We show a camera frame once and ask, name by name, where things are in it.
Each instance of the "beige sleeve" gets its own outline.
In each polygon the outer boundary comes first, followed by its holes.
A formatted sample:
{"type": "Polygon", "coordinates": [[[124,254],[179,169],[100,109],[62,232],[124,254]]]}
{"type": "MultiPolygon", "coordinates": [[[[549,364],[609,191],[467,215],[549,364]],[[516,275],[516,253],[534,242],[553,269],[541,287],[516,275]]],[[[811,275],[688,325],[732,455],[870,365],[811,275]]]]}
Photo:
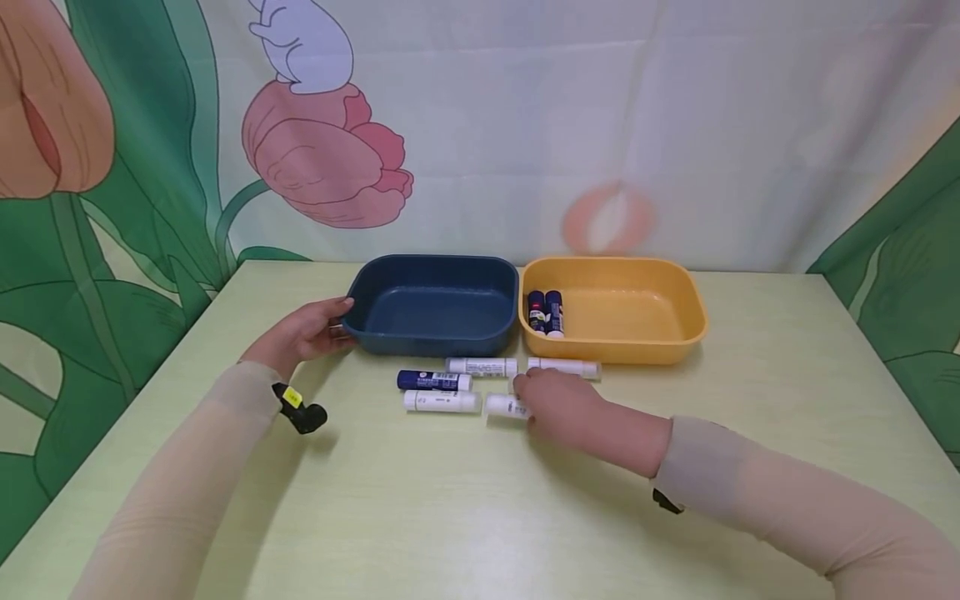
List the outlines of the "beige sleeve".
{"type": "Polygon", "coordinates": [[[839,600],[960,598],[960,553],[925,518],[715,423],[674,418],[654,485],[812,568],[839,600]]]}
{"type": "Polygon", "coordinates": [[[144,469],[100,537],[71,598],[192,598],[256,443],[280,409],[272,369],[227,369],[144,469]]]}

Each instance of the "blue plastic tray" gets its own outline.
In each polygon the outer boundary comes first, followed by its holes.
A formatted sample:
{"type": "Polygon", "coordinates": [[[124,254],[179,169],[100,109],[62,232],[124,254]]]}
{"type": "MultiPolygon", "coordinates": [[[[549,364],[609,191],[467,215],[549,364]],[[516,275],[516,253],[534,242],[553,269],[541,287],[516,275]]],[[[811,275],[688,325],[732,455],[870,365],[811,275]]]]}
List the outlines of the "blue plastic tray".
{"type": "Polygon", "coordinates": [[[518,290],[502,258],[390,254],[357,274],[343,325],[372,354],[495,356],[510,344],[518,290]]]}

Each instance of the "orange tulip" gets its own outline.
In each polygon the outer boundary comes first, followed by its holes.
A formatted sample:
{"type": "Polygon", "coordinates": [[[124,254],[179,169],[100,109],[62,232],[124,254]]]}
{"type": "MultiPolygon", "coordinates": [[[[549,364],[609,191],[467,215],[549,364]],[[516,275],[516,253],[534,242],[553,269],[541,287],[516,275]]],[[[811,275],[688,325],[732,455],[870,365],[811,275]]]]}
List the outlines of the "orange tulip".
{"type": "Polygon", "coordinates": [[[84,192],[113,162],[113,115],[60,11],[0,0],[0,198],[84,192]]]}

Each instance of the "white rabbit print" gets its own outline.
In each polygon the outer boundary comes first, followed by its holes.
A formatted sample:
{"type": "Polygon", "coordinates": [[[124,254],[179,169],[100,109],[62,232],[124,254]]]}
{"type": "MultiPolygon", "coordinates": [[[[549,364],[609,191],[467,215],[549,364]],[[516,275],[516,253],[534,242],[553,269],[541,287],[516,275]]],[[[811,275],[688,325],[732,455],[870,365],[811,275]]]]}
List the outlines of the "white rabbit print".
{"type": "Polygon", "coordinates": [[[353,75],[353,48],[347,32],[312,0],[250,0],[260,19],[250,32],[278,81],[295,94],[319,94],[343,87],[353,75]]]}

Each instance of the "tulip print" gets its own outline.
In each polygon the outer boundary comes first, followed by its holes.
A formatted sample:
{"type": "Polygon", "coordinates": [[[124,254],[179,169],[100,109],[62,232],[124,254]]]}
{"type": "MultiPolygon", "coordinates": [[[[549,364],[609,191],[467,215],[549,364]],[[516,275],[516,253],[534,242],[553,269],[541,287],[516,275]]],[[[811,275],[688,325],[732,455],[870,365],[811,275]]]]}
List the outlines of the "tulip print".
{"type": "Polygon", "coordinates": [[[301,214],[335,228],[375,228],[394,221],[413,193],[400,167],[403,138],[371,121],[352,84],[295,94],[273,81],[253,98],[243,123],[247,161],[301,214]]]}
{"type": "Polygon", "coordinates": [[[0,198],[83,192],[113,162],[113,117],[48,0],[0,2],[0,198]]]}

